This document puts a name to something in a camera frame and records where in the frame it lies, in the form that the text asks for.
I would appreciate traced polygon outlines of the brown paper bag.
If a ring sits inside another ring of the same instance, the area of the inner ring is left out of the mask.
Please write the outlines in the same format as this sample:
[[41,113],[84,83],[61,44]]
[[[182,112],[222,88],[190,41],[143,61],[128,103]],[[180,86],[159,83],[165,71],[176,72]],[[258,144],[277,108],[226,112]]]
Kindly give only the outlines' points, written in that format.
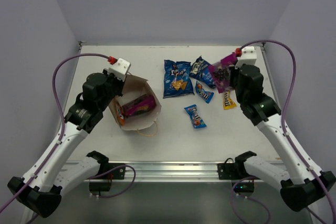
[[[118,102],[121,106],[124,104],[144,95],[153,95],[156,101],[156,107],[147,113],[133,116],[126,118],[125,117],[125,125],[120,125],[118,122],[117,112],[116,112],[116,103]],[[115,97],[112,99],[111,103],[109,104],[109,109],[112,113],[112,116],[115,119],[116,124],[119,126],[120,129],[124,131],[136,131],[140,135],[143,136],[154,136],[157,131],[151,134],[143,133],[143,130],[150,128],[153,124],[156,125],[156,121],[161,113],[161,104],[158,101],[154,91],[150,87],[147,79],[128,74],[121,97]]]

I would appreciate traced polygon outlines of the yellow M&M's packet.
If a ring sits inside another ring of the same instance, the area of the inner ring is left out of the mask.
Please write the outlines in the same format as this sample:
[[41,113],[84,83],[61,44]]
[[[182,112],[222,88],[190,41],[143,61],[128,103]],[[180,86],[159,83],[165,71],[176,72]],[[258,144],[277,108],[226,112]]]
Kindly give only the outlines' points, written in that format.
[[230,110],[237,107],[234,100],[230,97],[230,91],[224,92],[223,109]]

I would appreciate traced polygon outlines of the blue Kettle chips bag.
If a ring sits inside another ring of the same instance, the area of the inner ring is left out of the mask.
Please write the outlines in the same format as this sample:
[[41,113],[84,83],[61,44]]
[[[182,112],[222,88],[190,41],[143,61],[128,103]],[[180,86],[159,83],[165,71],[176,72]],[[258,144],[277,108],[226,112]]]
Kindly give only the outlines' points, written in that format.
[[214,79],[210,74],[208,67],[211,64],[199,56],[193,64],[191,64],[191,70],[189,77],[205,83],[209,88],[216,88]]

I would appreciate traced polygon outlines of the small blue M&M's packet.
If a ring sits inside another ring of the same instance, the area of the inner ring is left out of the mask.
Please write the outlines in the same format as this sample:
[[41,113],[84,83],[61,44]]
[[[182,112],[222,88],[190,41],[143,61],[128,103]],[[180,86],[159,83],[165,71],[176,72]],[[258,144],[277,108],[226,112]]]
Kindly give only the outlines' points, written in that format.
[[206,91],[198,81],[196,81],[195,91],[207,104],[211,102],[214,96],[214,92]]

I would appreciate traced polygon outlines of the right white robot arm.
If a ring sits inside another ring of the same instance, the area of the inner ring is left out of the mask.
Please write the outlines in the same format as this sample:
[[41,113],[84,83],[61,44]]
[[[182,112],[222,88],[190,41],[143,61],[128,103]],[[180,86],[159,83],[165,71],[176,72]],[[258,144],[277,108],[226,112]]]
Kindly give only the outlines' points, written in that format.
[[275,100],[263,92],[264,77],[254,65],[230,67],[230,86],[235,90],[243,115],[271,143],[286,169],[260,159],[253,152],[236,158],[234,172],[240,178],[256,176],[280,192],[285,204],[299,212],[325,197],[335,184],[335,175],[323,171],[302,148]]

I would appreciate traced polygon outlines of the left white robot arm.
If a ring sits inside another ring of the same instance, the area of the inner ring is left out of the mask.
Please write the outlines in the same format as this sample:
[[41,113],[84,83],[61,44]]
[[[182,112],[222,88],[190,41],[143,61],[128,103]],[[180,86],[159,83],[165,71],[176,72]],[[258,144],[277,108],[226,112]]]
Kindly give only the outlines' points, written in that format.
[[92,151],[72,169],[62,172],[78,145],[103,118],[112,99],[121,96],[126,75],[112,70],[89,75],[62,122],[51,144],[35,165],[7,184],[14,198],[37,215],[47,218],[59,206],[62,197],[88,178],[104,178],[109,159]]

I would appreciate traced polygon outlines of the blue Doritos chips bag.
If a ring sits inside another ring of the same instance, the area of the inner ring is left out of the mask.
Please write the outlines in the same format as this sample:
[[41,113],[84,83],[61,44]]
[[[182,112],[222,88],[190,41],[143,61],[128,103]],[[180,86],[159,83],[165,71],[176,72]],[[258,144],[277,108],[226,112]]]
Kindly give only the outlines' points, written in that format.
[[194,94],[190,62],[164,60],[164,71],[164,99]]

